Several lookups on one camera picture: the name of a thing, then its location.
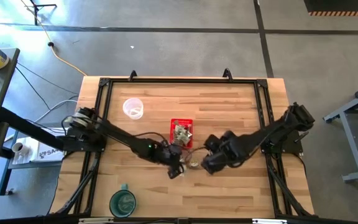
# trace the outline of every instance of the clear plastic cup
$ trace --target clear plastic cup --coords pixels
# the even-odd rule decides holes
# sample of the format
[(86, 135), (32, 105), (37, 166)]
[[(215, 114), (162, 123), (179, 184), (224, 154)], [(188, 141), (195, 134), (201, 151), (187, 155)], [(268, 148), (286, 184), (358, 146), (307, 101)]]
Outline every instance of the clear plastic cup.
[(131, 98), (124, 102), (122, 110), (131, 119), (139, 119), (143, 116), (143, 102), (138, 98)]

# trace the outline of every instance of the yellow cable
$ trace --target yellow cable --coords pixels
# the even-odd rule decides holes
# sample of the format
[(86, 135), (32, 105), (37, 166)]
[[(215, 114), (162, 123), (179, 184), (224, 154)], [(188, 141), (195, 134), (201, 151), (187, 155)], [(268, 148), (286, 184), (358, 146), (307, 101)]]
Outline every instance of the yellow cable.
[[(38, 21), (38, 23), (41, 25), (42, 29), (45, 31), (45, 34), (48, 37), (49, 42), (52, 42), (52, 40), (50, 39), (47, 30), (45, 30), (44, 26), (42, 25), (41, 21), (37, 18), (37, 16), (35, 16), (35, 14), (32, 12), (32, 10), (24, 3), (23, 0), (22, 1), (23, 5), (31, 12), (31, 14), (35, 17), (35, 19)], [(62, 62), (66, 63), (67, 65), (71, 66), (72, 68), (75, 68), (77, 71), (79, 71), (81, 74), (83, 74), (84, 76), (88, 76), (85, 72), (81, 71), (79, 68), (77, 68), (75, 65), (70, 64), (69, 62), (66, 62), (64, 59), (60, 58), (56, 53), (55, 50), (53, 49), (53, 46), (50, 46), (50, 48), (52, 49), (53, 54), (55, 55), (55, 57), (59, 60), (61, 60)]]

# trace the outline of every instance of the wooden tabletop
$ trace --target wooden tabletop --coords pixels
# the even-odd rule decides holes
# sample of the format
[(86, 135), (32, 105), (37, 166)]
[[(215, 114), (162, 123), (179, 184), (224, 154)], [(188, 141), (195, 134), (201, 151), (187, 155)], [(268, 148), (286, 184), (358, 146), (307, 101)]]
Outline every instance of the wooden tabletop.
[[(84, 77), (77, 107), (94, 107), (99, 79)], [(284, 81), (281, 78), (267, 80), (274, 117), (278, 119), (288, 106)], [(128, 98), (143, 101), (141, 119), (131, 120), (122, 111), (122, 104)], [(108, 116), (112, 124), (131, 134), (155, 131), (169, 138), (172, 118), (193, 120), (193, 147), (202, 146), (210, 134), (220, 137), (230, 129), (240, 135), (260, 128), (254, 87), (250, 84), (114, 84)], [(146, 137), (159, 140), (158, 136)], [(201, 161), (205, 155), (206, 151), (200, 150), (193, 158)], [(76, 152), (63, 161), (51, 212), (61, 208), (77, 188), (83, 158), (84, 153)], [(283, 155), (283, 163), (289, 189), (302, 206), (313, 213), (302, 163), (288, 154)], [(136, 197), (137, 207), (132, 217), (273, 217), (267, 168), (260, 151), (237, 169), (227, 167), (214, 175), (203, 169), (187, 170), (171, 180), (167, 167), (139, 159), (128, 147), (110, 139), (99, 167), (93, 217), (112, 216), (109, 201), (121, 184), (128, 184)], [(86, 204), (87, 192), (88, 188), (82, 207)], [(284, 211), (279, 190), (278, 196)]]

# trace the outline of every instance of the concrete floor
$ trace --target concrete floor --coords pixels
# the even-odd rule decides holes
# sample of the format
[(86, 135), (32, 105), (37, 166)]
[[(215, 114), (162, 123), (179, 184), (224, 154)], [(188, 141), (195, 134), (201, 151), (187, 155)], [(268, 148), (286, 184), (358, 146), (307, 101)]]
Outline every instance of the concrete floor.
[[(44, 8), (46, 24), (83, 27), (197, 27), (257, 29), (252, 0), (92, 0), (55, 2)], [(302, 0), (259, 0), (266, 29), (358, 30), (358, 17), (310, 17)], [(0, 22), (32, 24), (20, 1), (0, 0)], [(59, 54), (89, 75), (266, 77), (259, 34), (50, 32)], [(267, 35), (275, 77), (285, 79), (290, 101), (304, 104), (316, 118), (304, 138), (304, 160), (314, 209), (324, 218), (358, 221), (358, 181), (341, 175), (356, 164), (341, 124), (320, 119), (350, 101), (358, 90), (358, 35)], [(19, 62), (52, 82), (79, 92), (82, 76), (59, 62), (43, 32), (0, 26), (0, 48), (18, 47)], [(50, 106), (73, 94), (55, 88), (22, 69)], [(27, 119), (47, 109), (15, 73), (4, 106)], [(56, 123), (72, 114), (66, 104), (42, 122)], [(4, 161), (0, 160), (0, 178)], [(15, 170), (0, 197), (1, 218), (45, 215), (56, 187), (58, 167)]]

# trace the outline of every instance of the green mug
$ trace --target green mug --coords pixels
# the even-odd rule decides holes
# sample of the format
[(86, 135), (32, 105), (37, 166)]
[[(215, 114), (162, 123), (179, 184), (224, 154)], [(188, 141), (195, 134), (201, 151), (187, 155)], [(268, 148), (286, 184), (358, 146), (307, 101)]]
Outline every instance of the green mug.
[(135, 195), (128, 191), (128, 185), (122, 184), (121, 190), (117, 191), (110, 199), (110, 212), (118, 218), (131, 215), (136, 207)]

